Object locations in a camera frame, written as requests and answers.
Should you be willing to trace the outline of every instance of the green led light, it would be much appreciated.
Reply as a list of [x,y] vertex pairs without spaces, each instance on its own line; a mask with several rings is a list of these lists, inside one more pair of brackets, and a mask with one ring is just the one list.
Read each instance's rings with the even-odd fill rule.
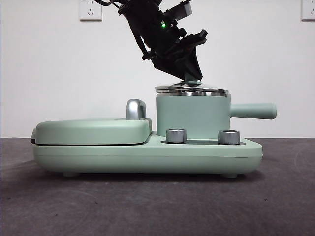
[[162,21],[162,22],[161,22],[161,24],[162,24],[162,27],[163,27],[163,28],[165,28],[165,27],[166,27],[166,23],[165,23],[165,21]]

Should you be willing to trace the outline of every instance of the white wall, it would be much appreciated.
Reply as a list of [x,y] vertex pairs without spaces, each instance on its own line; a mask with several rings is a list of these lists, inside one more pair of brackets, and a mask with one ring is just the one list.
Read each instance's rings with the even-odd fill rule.
[[[180,26],[209,33],[197,52],[203,82],[229,90],[233,103],[278,106],[276,120],[233,118],[231,127],[245,137],[315,137],[315,23],[300,21],[300,0],[192,7]],[[80,23],[78,0],[1,0],[2,137],[29,137],[47,120],[124,117],[130,98],[144,100],[155,123],[154,86],[178,79],[142,61],[115,7],[103,12],[101,23]]]

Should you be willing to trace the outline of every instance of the rubber foot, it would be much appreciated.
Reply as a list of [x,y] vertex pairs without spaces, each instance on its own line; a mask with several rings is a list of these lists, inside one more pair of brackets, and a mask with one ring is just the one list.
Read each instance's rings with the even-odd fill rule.
[[63,172],[63,177],[77,177],[79,175],[80,175],[79,173]]
[[237,178],[237,174],[222,174],[223,178]]

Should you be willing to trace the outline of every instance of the cable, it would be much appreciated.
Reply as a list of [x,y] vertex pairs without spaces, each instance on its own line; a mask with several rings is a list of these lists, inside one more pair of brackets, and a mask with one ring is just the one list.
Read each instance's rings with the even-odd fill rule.
[[118,6],[116,3],[114,3],[114,2],[113,2],[113,5],[114,5],[115,7],[117,7],[117,8],[119,8],[119,6]]
[[120,4],[126,4],[128,3],[129,1],[127,0],[110,0],[109,2],[104,2],[102,0],[95,0],[98,4],[102,5],[102,6],[109,6],[111,4],[114,4],[116,7],[118,7],[115,2],[118,2]]

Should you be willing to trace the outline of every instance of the mint green handle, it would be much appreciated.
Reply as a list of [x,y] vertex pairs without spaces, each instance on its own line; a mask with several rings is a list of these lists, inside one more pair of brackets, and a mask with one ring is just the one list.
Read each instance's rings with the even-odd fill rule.
[[277,117],[277,107],[273,103],[232,104],[231,117],[274,119]]

